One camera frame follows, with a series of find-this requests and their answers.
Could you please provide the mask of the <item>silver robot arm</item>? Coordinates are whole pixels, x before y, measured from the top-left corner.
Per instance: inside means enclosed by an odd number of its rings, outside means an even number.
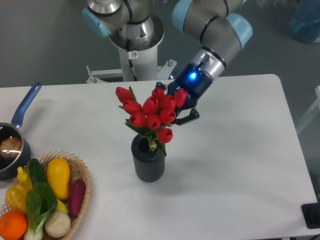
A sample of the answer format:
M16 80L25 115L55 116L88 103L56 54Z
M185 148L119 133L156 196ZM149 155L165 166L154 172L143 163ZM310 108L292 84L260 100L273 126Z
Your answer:
M165 87L169 94L187 90L183 110L176 119L183 125L199 118L198 100L244 48L253 34L250 23L235 10L241 0L180 0L172 12L172 23L200 42L201 49L178 77ZM159 81L166 77L158 66L158 45L164 37L161 20L150 12L147 0L89 0L82 16L101 38L109 37L117 47L123 80Z

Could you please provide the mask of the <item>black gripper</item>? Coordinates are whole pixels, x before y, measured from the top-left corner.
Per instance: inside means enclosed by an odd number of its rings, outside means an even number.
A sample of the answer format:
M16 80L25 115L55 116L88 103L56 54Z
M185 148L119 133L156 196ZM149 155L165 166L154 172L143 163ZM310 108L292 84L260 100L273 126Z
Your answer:
M181 110L190 109L189 115L176 118L172 123L174 125L185 125L200 118L200 114L195 107L198 100L213 83L213 80L195 65L189 63L180 75L171 83L164 84L158 81L155 85L157 95L174 95L179 89L187 91L187 97Z

